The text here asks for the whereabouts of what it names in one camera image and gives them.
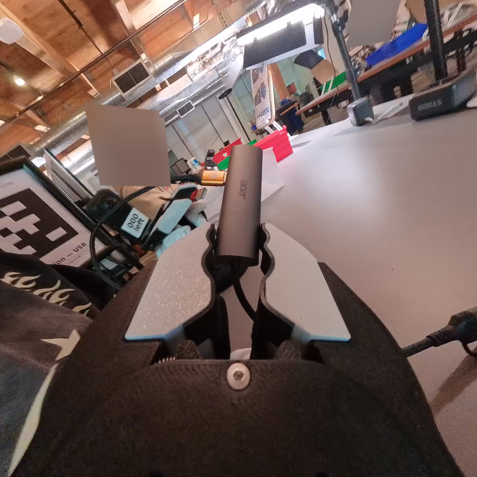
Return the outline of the white ceiling air vent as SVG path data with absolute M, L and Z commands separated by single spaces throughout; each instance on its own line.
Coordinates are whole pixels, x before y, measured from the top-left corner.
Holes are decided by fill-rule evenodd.
M 112 83 L 122 96 L 126 96 L 152 77 L 147 64 L 140 59 L 115 75 L 112 78 Z

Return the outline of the blue storage bin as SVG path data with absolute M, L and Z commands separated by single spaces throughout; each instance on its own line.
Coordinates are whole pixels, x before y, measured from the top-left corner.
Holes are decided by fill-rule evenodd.
M 427 31 L 425 23 L 417 23 L 401 35 L 397 36 L 392 41 L 385 43 L 376 51 L 366 57 L 366 65 L 373 67 L 378 63 L 395 57 L 397 54 L 403 52 L 417 42 L 422 40 L 424 33 Z

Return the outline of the white ceiling device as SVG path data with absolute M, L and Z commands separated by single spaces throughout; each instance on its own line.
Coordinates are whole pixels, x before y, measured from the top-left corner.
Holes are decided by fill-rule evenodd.
M 2 17 L 0 19 L 0 40 L 1 42 L 11 45 L 17 43 L 24 37 L 22 28 L 12 19 Z

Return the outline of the grey slim USB hub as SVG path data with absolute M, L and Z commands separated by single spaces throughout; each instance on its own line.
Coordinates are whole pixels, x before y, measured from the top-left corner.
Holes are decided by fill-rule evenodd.
M 234 153 L 243 154 L 245 164 L 235 164 Z M 262 149 L 254 145 L 231 152 L 214 247 L 221 261 L 258 265 L 262 158 Z

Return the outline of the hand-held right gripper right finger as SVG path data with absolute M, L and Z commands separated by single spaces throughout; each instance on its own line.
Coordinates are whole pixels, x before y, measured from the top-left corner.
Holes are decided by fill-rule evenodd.
M 268 339 L 349 342 L 350 332 L 317 259 L 271 223 L 263 237 L 259 304 L 265 312 Z

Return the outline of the wooden workbench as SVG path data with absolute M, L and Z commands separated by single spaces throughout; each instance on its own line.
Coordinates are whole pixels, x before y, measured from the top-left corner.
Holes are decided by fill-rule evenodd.
M 476 21 L 477 15 L 474 13 L 443 32 L 444 54 L 448 55 L 466 46 L 475 45 Z M 402 75 L 410 75 L 418 67 L 429 63 L 433 63 L 430 40 L 419 41 L 395 57 L 386 59 L 362 73 L 358 78 L 359 89 L 362 94 L 369 93 L 373 87 L 381 86 Z M 338 88 L 306 104 L 296 112 L 296 115 L 299 116 L 312 108 L 320 112 L 353 98 L 350 86 L 344 82 Z

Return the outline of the green storage bin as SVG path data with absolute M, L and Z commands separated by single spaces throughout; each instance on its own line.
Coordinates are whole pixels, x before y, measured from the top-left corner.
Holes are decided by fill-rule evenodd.
M 234 163 L 235 164 L 240 164 L 240 165 L 245 164 L 245 159 L 244 159 L 243 154 L 240 155 L 240 154 L 234 153 L 233 156 L 234 156 L 234 161 L 235 161 Z M 230 163 L 230 156 L 229 156 L 229 158 L 227 158 L 224 161 L 217 164 L 218 170 L 221 170 L 221 171 L 222 170 L 223 171 L 227 170 L 229 168 L 229 163 Z
M 342 73 L 332 77 L 331 79 L 323 83 L 323 85 L 320 88 L 320 95 L 323 96 L 335 89 L 338 89 L 342 84 L 346 83 L 346 81 L 347 81 L 346 72 L 343 71 Z

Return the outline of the light stand pole with clamp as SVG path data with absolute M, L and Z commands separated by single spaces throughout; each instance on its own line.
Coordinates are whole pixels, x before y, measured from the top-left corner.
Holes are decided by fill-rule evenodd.
M 336 39 L 338 49 L 343 60 L 346 80 L 354 99 L 354 101 L 347 106 L 350 122 L 354 126 L 367 125 L 373 122 L 373 107 L 370 98 L 368 96 L 363 96 L 358 84 L 357 73 L 353 66 L 347 42 L 344 36 L 345 22 L 343 16 L 340 17 L 338 15 L 338 8 L 334 1 L 325 0 L 324 5 L 327 15 L 330 19 L 332 32 Z

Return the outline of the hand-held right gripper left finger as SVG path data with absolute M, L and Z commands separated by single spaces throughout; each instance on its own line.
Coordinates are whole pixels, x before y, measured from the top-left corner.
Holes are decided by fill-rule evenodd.
M 215 286 L 205 260 L 213 249 L 215 226 L 203 224 L 158 258 L 125 331 L 128 343 L 162 341 L 171 354 L 186 337 L 186 327 L 215 302 Z

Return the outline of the black floor lamp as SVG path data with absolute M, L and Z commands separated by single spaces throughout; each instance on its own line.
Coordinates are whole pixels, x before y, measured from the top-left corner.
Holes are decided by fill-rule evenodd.
M 246 118 L 234 99 L 232 92 L 228 94 L 226 92 L 218 95 L 218 102 L 236 136 L 241 138 L 243 144 L 248 144 L 252 140 L 249 123 L 246 122 Z

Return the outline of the red plastic bin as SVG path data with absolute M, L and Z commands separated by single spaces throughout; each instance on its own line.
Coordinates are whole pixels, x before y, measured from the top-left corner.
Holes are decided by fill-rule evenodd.
M 255 142 L 254 146 L 262 150 L 272 149 L 278 163 L 293 154 L 290 136 L 285 125 L 280 130 L 274 131 L 265 138 Z

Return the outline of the thick black stand pole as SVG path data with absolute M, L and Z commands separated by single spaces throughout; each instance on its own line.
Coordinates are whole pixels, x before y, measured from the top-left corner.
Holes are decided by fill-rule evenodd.
M 444 38 L 439 3 L 438 0 L 425 0 L 424 6 L 433 58 L 435 80 L 443 81 L 448 77 L 448 71 L 444 51 Z

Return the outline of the small red storage bin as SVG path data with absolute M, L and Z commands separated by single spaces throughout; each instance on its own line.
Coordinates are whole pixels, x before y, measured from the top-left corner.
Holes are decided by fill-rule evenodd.
M 212 160 L 216 163 L 219 164 L 220 162 L 224 161 L 225 159 L 229 158 L 230 152 L 233 146 L 236 145 L 241 145 L 242 144 L 242 138 L 238 138 L 237 140 L 231 142 L 228 146 L 225 146 L 221 150 L 215 153 L 213 156 Z

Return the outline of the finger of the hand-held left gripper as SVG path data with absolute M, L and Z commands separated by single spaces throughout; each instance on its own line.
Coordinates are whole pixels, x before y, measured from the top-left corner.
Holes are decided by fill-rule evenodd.
M 195 229 L 183 226 L 169 234 L 157 249 L 157 258 L 195 258 L 203 254 L 207 247 L 206 234 L 209 223 Z
M 147 250 L 157 250 L 165 239 L 172 239 L 176 230 L 186 232 L 206 223 L 204 201 L 207 188 L 196 184 L 183 184 L 161 206 L 153 220 L 153 229 L 147 238 Z

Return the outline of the person's black printed shirt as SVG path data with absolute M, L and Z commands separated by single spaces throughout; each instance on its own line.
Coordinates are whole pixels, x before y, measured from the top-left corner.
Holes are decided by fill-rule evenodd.
M 92 271 L 3 251 L 0 288 L 0 475 L 11 476 L 54 375 L 116 291 Z

